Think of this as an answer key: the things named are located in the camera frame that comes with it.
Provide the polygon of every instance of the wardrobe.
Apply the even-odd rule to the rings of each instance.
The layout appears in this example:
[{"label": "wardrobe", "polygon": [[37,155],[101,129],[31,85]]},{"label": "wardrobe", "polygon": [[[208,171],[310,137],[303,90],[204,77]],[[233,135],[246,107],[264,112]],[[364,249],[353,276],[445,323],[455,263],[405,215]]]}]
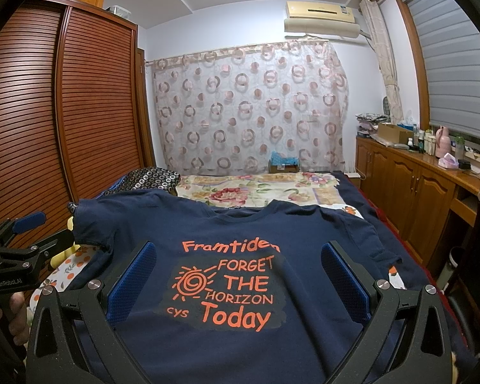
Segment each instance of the wardrobe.
[{"label": "wardrobe", "polygon": [[137,25],[76,0],[26,0],[0,33],[0,221],[35,211],[24,247],[155,164]]}]

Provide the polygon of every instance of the spiral sun print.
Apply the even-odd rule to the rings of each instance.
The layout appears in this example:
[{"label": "spiral sun print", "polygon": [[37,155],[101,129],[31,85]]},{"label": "spiral sun print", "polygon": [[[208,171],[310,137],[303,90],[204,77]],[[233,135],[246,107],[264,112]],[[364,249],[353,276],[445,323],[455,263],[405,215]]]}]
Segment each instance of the spiral sun print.
[{"label": "spiral sun print", "polygon": [[213,283],[211,278],[215,276],[217,272],[214,271],[208,276],[206,276],[205,273],[217,268],[217,266],[212,266],[205,270],[197,268],[196,266],[192,266],[192,268],[181,266],[181,268],[184,271],[180,271],[179,274],[182,275],[175,277],[174,279],[178,281],[172,285],[172,288],[178,291],[172,298],[173,300],[181,297],[181,300],[185,301],[186,296],[192,296],[193,299],[200,299],[201,296],[199,296],[199,293],[201,293],[203,290],[213,291],[206,286]]}]

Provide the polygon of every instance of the human hand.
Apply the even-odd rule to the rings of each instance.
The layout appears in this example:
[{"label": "human hand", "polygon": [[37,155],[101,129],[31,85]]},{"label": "human hand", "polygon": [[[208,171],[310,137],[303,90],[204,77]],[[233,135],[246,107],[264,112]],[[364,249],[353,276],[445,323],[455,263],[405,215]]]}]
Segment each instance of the human hand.
[{"label": "human hand", "polygon": [[14,293],[9,300],[11,311],[15,315],[9,323],[9,331],[14,336],[14,343],[18,346],[26,344],[28,341],[29,330],[27,326],[27,306],[23,293]]}]

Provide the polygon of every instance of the air conditioner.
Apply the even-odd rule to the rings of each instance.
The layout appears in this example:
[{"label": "air conditioner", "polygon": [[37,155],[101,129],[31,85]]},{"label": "air conditioner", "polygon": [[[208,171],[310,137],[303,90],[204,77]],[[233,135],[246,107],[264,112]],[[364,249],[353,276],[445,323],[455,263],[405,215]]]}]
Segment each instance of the air conditioner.
[{"label": "air conditioner", "polygon": [[286,33],[313,33],[356,38],[361,27],[356,24],[350,7],[328,3],[288,1]]}]

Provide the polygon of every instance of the beige curtain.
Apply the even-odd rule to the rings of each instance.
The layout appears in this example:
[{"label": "beige curtain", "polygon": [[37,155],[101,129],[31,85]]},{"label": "beige curtain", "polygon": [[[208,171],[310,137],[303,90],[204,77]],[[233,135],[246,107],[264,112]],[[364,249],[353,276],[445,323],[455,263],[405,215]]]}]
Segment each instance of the beige curtain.
[{"label": "beige curtain", "polygon": [[344,170],[348,82],[328,41],[233,47],[152,67],[169,169],[263,173],[275,150],[298,157],[304,172]]},{"label": "beige curtain", "polygon": [[384,17],[376,1],[362,0],[360,6],[363,17],[370,30],[372,44],[379,60],[382,77],[384,78],[386,95],[388,96],[389,108],[391,110],[391,122],[398,124],[403,121],[404,117],[397,82],[395,58],[391,49],[391,43],[389,42],[386,23],[384,22]]}]

